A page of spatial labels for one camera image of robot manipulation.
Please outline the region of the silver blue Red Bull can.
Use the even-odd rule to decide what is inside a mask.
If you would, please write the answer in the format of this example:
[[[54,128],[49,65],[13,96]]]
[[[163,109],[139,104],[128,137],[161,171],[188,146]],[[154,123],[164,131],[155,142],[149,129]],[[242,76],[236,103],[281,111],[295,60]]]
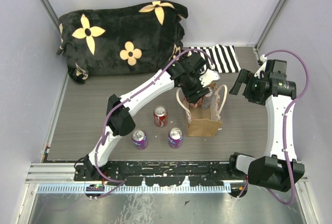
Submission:
[[[202,99],[202,103],[201,103],[202,109],[208,109],[212,103],[214,90],[210,87],[208,87],[208,89],[209,89],[209,92]]]

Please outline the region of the brown canvas tote bag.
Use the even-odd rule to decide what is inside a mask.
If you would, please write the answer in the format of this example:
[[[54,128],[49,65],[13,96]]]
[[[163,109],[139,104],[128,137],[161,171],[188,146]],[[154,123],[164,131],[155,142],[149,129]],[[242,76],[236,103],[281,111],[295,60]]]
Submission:
[[[190,107],[185,97],[180,99],[181,89],[176,91],[176,100],[185,111],[187,136],[213,137],[221,129],[220,115],[227,99],[228,87],[226,85],[218,86],[216,83],[212,83],[208,87],[214,90],[212,103],[208,109]]]

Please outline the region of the purple Fanta can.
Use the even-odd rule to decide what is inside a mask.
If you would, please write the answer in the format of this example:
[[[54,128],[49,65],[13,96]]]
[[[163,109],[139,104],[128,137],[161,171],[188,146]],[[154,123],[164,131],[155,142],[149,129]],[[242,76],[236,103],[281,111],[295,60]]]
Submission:
[[[183,132],[180,128],[172,128],[168,133],[169,146],[180,148],[183,143]]]
[[[143,150],[148,147],[148,140],[145,131],[136,129],[132,133],[132,141],[137,149]]]

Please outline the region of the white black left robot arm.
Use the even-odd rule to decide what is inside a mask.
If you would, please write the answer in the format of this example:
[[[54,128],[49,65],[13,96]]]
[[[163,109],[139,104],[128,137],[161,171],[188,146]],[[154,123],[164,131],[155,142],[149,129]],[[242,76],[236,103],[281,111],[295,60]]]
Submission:
[[[189,103],[196,103],[208,93],[207,86],[219,75],[210,69],[200,73],[207,65],[209,56],[198,49],[190,49],[190,52],[190,56],[185,51],[181,52],[131,92],[120,97],[114,94],[109,97],[102,135],[95,148],[84,157],[85,174],[91,180],[102,178],[103,166],[111,151],[122,137],[134,130],[133,117],[147,103],[176,87],[182,89]]]

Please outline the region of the red Coca-Cola can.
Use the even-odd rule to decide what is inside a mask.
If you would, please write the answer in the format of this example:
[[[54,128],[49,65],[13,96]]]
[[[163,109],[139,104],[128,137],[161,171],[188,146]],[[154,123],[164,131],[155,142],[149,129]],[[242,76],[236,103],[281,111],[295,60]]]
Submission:
[[[190,106],[190,107],[193,107],[193,108],[201,107],[201,105],[202,105],[202,101],[203,101],[203,97],[200,98],[196,103],[189,103],[189,106]]]
[[[154,110],[154,120],[158,127],[166,126],[168,122],[168,111],[164,106],[157,106]]]

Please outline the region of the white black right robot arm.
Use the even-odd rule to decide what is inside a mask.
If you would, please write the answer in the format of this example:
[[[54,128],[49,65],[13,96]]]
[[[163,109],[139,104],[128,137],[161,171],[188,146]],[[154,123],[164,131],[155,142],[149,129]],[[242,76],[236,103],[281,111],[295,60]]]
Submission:
[[[236,95],[245,84],[244,97],[266,107],[268,136],[261,158],[238,152],[232,154],[228,175],[233,179],[247,175],[251,185],[281,192],[289,191],[291,183],[301,179],[305,172],[305,166],[297,162],[293,142],[292,101],[297,96],[296,83],[287,80],[286,68],[286,61],[267,60],[255,73],[241,69],[230,90],[230,94]]]

